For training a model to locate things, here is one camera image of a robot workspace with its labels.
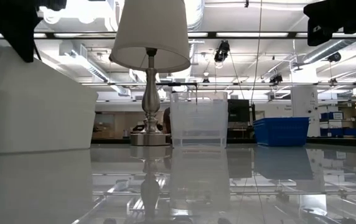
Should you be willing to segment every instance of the reflective tabletop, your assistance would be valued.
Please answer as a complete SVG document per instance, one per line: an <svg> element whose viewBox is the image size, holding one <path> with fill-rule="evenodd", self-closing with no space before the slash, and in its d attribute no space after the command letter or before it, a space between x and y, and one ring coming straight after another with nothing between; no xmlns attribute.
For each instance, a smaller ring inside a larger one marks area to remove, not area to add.
<svg viewBox="0 0 356 224"><path fill-rule="evenodd" d="M0 155L0 223L356 223L356 147Z"/></svg>

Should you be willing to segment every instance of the white plastic container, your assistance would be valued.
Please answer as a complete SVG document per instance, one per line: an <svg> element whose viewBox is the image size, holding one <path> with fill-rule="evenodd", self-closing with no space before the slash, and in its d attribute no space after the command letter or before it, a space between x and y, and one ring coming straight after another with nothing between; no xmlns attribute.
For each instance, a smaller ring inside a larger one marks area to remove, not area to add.
<svg viewBox="0 0 356 224"><path fill-rule="evenodd" d="M227 93L172 93L170 99L174 148L227 146Z"/></svg>

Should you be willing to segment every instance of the blue plastic bin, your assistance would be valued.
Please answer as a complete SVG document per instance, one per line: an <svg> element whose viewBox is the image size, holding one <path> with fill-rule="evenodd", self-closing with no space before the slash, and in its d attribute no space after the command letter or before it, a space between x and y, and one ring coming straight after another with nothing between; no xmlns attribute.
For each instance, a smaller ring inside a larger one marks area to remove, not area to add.
<svg viewBox="0 0 356 224"><path fill-rule="evenodd" d="M309 118L263 118L254 122L258 144L303 146L307 143Z"/></svg>
<svg viewBox="0 0 356 224"><path fill-rule="evenodd" d="M342 128L321 128L321 136L324 137L340 137L344 135L344 130Z"/></svg>
<svg viewBox="0 0 356 224"><path fill-rule="evenodd" d="M345 136L356 136L356 128L344 128Z"/></svg>

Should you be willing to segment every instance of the white lampshade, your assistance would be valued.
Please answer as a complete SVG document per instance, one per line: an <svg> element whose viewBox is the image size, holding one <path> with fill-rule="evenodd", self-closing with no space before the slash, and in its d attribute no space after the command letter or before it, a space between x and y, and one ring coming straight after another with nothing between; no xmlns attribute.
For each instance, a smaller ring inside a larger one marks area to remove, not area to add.
<svg viewBox="0 0 356 224"><path fill-rule="evenodd" d="M189 44L184 0L125 0L110 59L126 68L148 68L146 48L157 49L159 73L189 68Z"/></svg>

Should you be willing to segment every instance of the computer screen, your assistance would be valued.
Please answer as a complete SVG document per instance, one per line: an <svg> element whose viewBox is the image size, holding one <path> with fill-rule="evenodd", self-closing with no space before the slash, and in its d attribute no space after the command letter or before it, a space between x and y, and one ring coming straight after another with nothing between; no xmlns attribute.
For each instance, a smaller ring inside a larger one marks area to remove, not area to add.
<svg viewBox="0 0 356 224"><path fill-rule="evenodd" d="M249 122L250 103L248 100L228 100L228 122Z"/></svg>

